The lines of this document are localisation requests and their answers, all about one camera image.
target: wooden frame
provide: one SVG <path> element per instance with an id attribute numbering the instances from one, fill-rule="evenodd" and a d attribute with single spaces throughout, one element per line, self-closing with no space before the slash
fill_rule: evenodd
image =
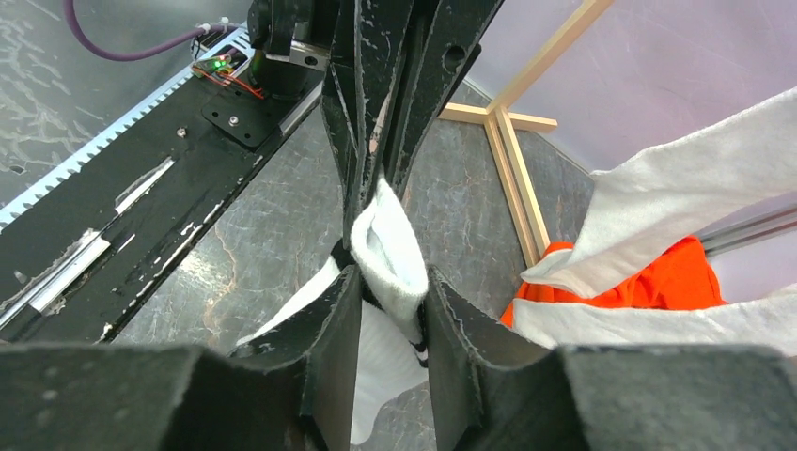
<path id="1" fill-rule="evenodd" d="M 449 103 L 440 114 L 440 119 L 484 126 L 527 266 L 537 264 L 550 240 L 516 131 L 545 133 L 554 130 L 558 124 L 555 119 L 511 113 L 509 107 L 601 17 L 613 1 L 585 0 L 487 108 Z"/>

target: white towel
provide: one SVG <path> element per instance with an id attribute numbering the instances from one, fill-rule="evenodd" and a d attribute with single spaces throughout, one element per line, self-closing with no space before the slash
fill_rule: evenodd
<path id="1" fill-rule="evenodd" d="M 515 300 L 512 329 L 545 347 L 565 344 L 756 344 L 797 355 L 797 284 L 767 298 L 698 311 L 599 308 Z"/>
<path id="2" fill-rule="evenodd" d="M 797 190 L 797 88 L 593 178 L 573 249 L 523 272 L 526 282 L 596 297 L 683 237 Z"/>
<path id="3" fill-rule="evenodd" d="M 351 436 L 353 444 L 360 444 L 370 437 L 385 402 L 429 378 L 417 316 L 429 279 L 410 221 L 384 177 L 378 180 L 373 201 L 354 221 L 351 243 L 353 260 L 383 308 L 363 302 Z M 267 334 L 313 303 L 342 269 L 329 257 L 273 319 L 238 345 Z"/>

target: orange shirt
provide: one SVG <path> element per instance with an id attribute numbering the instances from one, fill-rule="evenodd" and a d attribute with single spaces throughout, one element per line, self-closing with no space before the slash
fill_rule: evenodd
<path id="1" fill-rule="evenodd" d="M 572 249 L 572 244 L 552 242 L 545 255 L 561 249 Z M 703 245 L 692 236 L 675 243 L 641 272 L 598 297 L 584 299 L 563 289 L 525 282 L 515 297 L 539 303 L 586 303 L 604 308 L 663 310 L 699 310 L 726 304 L 720 296 L 719 283 L 706 259 Z M 512 303 L 501 321 L 512 327 Z"/>

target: marble floor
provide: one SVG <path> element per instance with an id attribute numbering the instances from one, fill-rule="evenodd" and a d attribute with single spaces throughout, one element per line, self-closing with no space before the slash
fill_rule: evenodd
<path id="1" fill-rule="evenodd" d="M 124 50 L 221 15 L 244 17 L 251 1 L 176 0 L 174 10 L 152 17 L 147 12 L 163 10 L 161 0 L 78 3 L 89 36 Z M 187 49 L 132 64 L 98 60 L 71 39 L 59 4 L 0 0 L 0 207 L 189 60 Z M 148 17 L 148 26 L 119 34 L 115 24 L 131 17 Z M 96 73 L 105 76 L 87 84 Z M 454 100 L 485 103 L 467 88 Z M 552 240 L 575 240 L 591 179 L 538 135 L 519 139 Z M 340 235 L 340 205 L 332 152 L 314 112 L 116 343 L 201 343 L 229 351 L 320 267 Z M 524 264 L 483 129 L 435 123 L 404 206 L 426 261 L 478 308 L 500 315 Z M 428 387 L 385 405 L 370 440 L 354 449 L 435 449 Z"/>

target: white sock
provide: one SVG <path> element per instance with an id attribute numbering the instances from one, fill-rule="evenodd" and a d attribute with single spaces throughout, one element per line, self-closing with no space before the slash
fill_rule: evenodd
<path id="1" fill-rule="evenodd" d="M 313 303 L 347 264 L 356 261 L 366 282 L 351 437 L 353 444 L 360 444 L 370 437 L 385 402 L 429 378 L 417 315 L 429 279 L 410 221 L 384 177 L 378 180 L 371 204 L 354 221 L 351 243 L 351 254 L 336 245 L 321 270 L 273 319 L 238 345 L 267 334 Z"/>
<path id="2" fill-rule="evenodd" d="M 572 250 L 521 274 L 593 298 L 728 214 L 797 189 L 797 88 L 608 172 Z"/>

